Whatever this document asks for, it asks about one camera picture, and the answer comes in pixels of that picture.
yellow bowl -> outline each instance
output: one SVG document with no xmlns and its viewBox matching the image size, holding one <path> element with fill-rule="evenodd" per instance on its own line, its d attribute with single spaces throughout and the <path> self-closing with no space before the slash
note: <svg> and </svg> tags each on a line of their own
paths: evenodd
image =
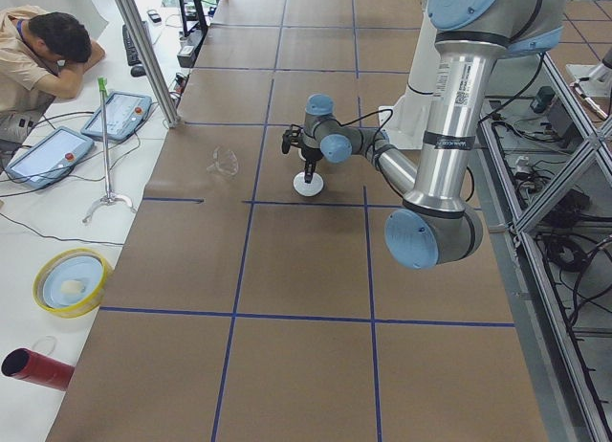
<svg viewBox="0 0 612 442">
<path fill-rule="evenodd" d="M 48 305 L 43 298 L 45 281 L 59 264 L 79 256 L 89 256 L 95 258 L 102 265 L 102 277 L 100 278 L 100 281 L 94 291 L 83 300 L 80 300 L 74 305 L 69 305 L 62 308 L 53 308 L 53 306 Z M 34 300 L 38 306 L 61 318 L 76 318 L 77 316 L 82 316 L 99 306 L 102 301 L 102 297 L 104 296 L 104 283 L 112 273 L 113 268 L 108 261 L 102 255 L 94 251 L 85 248 L 77 248 L 66 251 L 52 258 L 42 267 L 40 272 L 38 272 L 38 275 L 36 275 L 33 285 Z"/>
</svg>

red cup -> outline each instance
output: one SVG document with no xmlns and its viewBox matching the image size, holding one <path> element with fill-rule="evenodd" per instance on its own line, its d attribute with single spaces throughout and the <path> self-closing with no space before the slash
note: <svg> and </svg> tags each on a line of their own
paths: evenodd
<svg viewBox="0 0 612 442">
<path fill-rule="evenodd" d="M 7 377 L 65 391 L 75 368 L 26 348 L 15 349 L 2 363 Z"/>
</svg>

man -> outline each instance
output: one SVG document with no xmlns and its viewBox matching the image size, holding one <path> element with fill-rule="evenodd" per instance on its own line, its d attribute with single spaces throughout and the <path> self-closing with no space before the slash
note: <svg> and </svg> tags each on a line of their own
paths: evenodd
<svg viewBox="0 0 612 442">
<path fill-rule="evenodd" d="M 68 13 L 34 6 L 0 11 L 0 150 L 7 141 L 22 143 L 55 97 L 76 97 L 85 71 L 103 57 Z"/>
</svg>

tripod base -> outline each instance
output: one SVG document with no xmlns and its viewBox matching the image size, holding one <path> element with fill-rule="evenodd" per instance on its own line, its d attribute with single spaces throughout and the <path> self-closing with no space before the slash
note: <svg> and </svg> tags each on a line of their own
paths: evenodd
<svg viewBox="0 0 612 442">
<path fill-rule="evenodd" d="M 83 224 L 88 224 L 89 222 L 91 222 L 94 212 L 96 212 L 96 210 L 100 206 L 113 206 L 115 203 L 118 203 L 119 201 L 122 201 L 123 203 L 125 203 L 132 212 L 136 213 L 134 204 L 132 203 L 132 200 L 128 196 L 114 193 L 111 191 L 106 196 L 102 196 L 99 200 L 95 201 L 92 204 L 92 206 L 89 207 L 89 209 L 87 210 L 87 214 L 83 218 L 83 221 L 82 221 Z"/>
</svg>

white disc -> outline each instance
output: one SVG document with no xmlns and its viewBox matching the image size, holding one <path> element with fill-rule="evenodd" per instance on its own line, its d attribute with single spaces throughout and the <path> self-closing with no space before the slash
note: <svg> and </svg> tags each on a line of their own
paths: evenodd
<svg viewBox="0 0 612 442">
<path fill-rule="evenodd" d="M 313 181 L 306 184 L 304 173 L 300 172 L 294 177 L 294 188 L 302 196 L 315 196 L 323 190 L 323 178 L 318 174 L 313 174 Z"/>
</svg>

